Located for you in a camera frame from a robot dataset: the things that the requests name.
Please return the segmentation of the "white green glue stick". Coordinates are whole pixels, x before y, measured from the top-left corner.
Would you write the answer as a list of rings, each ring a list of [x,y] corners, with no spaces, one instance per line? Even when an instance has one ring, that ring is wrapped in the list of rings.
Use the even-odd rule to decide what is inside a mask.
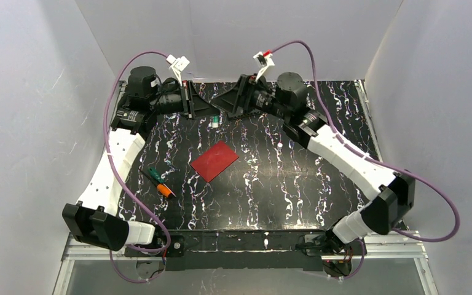
[[[218,128],[219,127],[219,116],[213,116],[211,120],[211,127]]]

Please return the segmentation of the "red paper envelope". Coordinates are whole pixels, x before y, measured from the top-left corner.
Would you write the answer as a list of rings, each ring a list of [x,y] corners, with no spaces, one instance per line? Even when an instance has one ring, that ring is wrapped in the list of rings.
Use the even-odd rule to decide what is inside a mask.
[[[211,182],[238,159],[238,155],[223,141],[204,152],[191,167],[206,181]]]

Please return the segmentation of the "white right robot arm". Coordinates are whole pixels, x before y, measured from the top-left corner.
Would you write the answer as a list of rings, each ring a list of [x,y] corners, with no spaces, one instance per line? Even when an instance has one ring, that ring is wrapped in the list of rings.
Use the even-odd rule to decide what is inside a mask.
[[[368,161],[359,148],[332,130],[326,115],[308,106],[308,94],[297,73],[281,74],[274,87],[263,77],[242,74],[211,102],[228,114],[257,110],[283,120],[283,130],[294,142],[337,168],[369,200],[312,241],[298,245],[299,249],[338,252],[367,235],[389,234],[412,208],[415,179]]]

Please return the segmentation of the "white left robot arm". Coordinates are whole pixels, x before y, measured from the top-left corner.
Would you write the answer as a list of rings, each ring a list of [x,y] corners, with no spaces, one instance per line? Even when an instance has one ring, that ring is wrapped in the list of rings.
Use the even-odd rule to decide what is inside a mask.
[[[114,91],[118,100],[107,118],[109,149],[104,151],[87,188],[75,204],[67,203],[62,217],[74,239],[112,251],[124,246],[154,245],[155,227],[117,216],[122,185],[144,148],[160,116],[179,114],[185,119],[219,115],[191,80],[174,77],[161,82],[154,68],[135,67],[124,88]]]

